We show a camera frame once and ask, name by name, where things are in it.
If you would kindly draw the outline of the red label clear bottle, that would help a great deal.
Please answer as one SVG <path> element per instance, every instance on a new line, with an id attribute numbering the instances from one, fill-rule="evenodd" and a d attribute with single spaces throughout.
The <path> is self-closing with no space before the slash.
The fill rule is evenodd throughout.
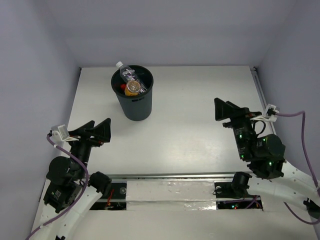
<path id="1" fill-rule="evenodd" d="M 126 88 L 126 84 L 121 84 L 121 85 L 120 85 L 120 89 L 121 89 L 121 91 L 124 91 L 124 90 L 125 90 L 125 88 Z"/>

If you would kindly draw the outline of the orange drink bottle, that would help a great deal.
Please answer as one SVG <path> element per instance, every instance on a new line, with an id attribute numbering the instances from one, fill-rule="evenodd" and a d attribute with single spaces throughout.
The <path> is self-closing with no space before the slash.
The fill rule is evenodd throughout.
<path id="1" fill-rule="evenodd" d="M 141 85 L 136 80 L 129 80 L 126 83 L 124 94 L 129 97 L 137 96 L 141 92 Z"/>

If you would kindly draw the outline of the clear unlabelled plastic bottle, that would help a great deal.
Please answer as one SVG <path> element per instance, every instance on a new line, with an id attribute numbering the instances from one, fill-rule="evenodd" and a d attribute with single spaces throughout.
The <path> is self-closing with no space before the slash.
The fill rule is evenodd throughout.
<path id="1" fill-rule="evenodd" d="M 136 81 L 140 85 L 140 93 L 147 91 L 147 87 L 131 67 L 123 64 L 121 61 L 116 63 L 116 67 L 119 69 L 120 76 L 126 84 L 130 81 Z"/>

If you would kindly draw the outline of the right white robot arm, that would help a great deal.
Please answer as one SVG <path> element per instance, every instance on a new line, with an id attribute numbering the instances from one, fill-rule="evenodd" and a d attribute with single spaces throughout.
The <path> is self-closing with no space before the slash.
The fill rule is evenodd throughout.
<path id="1" fill-rule="evenodd" d="M 278 117 L 302 116 L 301 139 L 305 151 L 306 113 L 280 113 L 275 105 L 269 104 L 264 112 L 250 111 L 230 101 L 214 99 L 215 120 L 224 128 L 232 129 L 239 159 L 245 162 L 249 173 L 237 171 L 228 182 L 217 182 L 213 195 L 227 205 L 248 202 L 262 208 L 262 197 L 273 196 L 289 208 L 296 206 L 315 219 L 307 224 L 320 222 L 320 181 L 313 169 L 306 174 L 285 159 L 286 147 L 274 133 L 262 135 L 256 132 L 256 124 L 274 123 Z"/>

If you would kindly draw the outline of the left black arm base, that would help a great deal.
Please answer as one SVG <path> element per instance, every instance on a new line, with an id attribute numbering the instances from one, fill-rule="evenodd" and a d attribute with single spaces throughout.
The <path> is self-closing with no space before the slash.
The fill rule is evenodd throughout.
<path id="1" fill-rule="evenodd" d="M 112 179 L 104 173 L 97 171 L 89 177 L 89 185 L 102 193 L 102 198 L 108 198 L 112 189 Z"/>

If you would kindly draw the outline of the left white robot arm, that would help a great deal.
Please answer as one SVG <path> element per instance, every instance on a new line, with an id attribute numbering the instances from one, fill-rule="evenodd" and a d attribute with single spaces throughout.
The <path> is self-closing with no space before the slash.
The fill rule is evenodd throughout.
<path id="1" fill-rule="evenodd" d="M 56 125 L 46 139 L 63 155 L 49 164 L 39 226 L 27 239 L 69 240 L 96 201 L 110 194 L 112 179 L 100 171 L 89 174 L 87 166 L 92 148 L 110 142 L 111 119 L 99 124 L 91 120 L 71 131 Z"/>

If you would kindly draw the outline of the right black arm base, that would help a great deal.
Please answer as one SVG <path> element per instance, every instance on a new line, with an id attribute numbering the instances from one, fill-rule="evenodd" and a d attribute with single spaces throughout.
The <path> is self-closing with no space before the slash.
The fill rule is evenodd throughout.
<path id="1" fill-rule="evenodd" d="M 245 172 L 236 172 L 230 182 L 216 182 L 213 195 L 224 199 L 243 199 L 251 197 L 248 194 L 249 180 L 252 176 Z"/>

